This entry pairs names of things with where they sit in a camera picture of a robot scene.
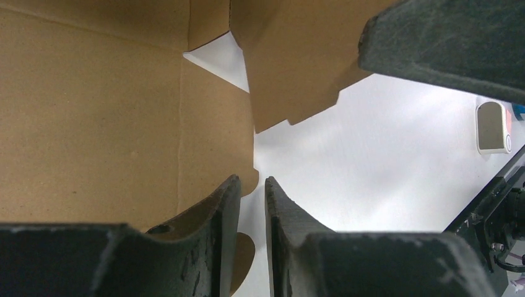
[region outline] white table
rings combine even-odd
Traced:
[[[248,90],[242,51],[231,35],[186,57]],[[260,181],[241,201],[239,231],[251,236],[256,255],[234,296],[270,296],[264,231],[270,175],[336,231],[442,232],[525,144],[525,124],[514,120],[512,154],[478,153],[475,107],[484,100],[372,75],[341,91],[332,108],[255,135]]]

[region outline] black plastic part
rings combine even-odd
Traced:
[[[510,220],[516,225],[512,234],[513,238],[525,240],[525,191],[523,189],[516,189],[507,195],[507,212]]]
[[[513,265],[505,261],[501,261],[497,256],[494,256],[494,262],[501,269],[514,272],[514,273],[525,273],[525,265]]]
[[[496,296],[479,260],[451,233],[335,233],[266,180],[273,297]]]
[[[142,234],[126,225],[0,225],[0,296],[230,296],[240,181]]]
[[[523,105],[525,1],[400,1],[368,21],[358,64]]]
[[[525,181],[525,147],[479,192],[445,231],[456,233],[474,249],[496,294],[508,286],[505,259],[516,243],[519,229],[515,195]],[[501,243],[505,251],[493,251],[492,243]]]

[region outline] cardboard flap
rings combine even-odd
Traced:
[[[231,30],[246,61],[256,132],[335,105],[341,89],[369,75],[357,66],[361,32],[394,2],[232,0]]]
[[[230,0],[190,0],[188,51],[230,30]]]
[[[0,0],[0,7],[184,51],[188,0]]]
[[[181,98],[178,212],[231,174],[240,177],[242,196],[252,192],[259,173],[248,93],[184,59]]]

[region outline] cardboard wall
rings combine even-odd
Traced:
[[[176,213],[180,60],[0,9],[0,218],[129,222]]]
[[[255,188],[248,94],[182,58],[186,2],[0,1],[2,221],[145,231]]]
[[[188,50],[230,30],[230,0],[190,0]]]

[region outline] white surface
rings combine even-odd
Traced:
[[[233,38],[214,43],[191,61],[245,88]],[[477,104],[470,93],[372,75],[341,91],[336,106],[255,135],[261,180],[241,201],[239,231],[257,251],[234,296],[269,296],[262,186],[270,175],[333,230],[443,231],[525,143],[525,127],[514,121],[514,151],[481,156]]]

